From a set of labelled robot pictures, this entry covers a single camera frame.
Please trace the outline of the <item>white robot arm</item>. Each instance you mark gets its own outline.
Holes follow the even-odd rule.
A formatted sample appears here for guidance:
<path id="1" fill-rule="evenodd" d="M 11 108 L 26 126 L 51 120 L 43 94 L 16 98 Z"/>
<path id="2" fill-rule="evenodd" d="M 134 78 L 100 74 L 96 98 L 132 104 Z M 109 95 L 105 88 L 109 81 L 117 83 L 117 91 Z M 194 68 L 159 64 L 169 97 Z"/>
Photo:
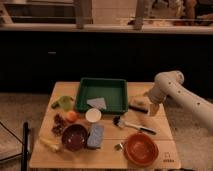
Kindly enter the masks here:
<path id="1" fill-rule="evenodd" d="M 213 133 L 213 104 L 184 88 L 183 82 L 184 75 L 178 70 L 158 73 L 148 97 L 154 104 L 162 103 L 167 96 L 172 97 Z"/>

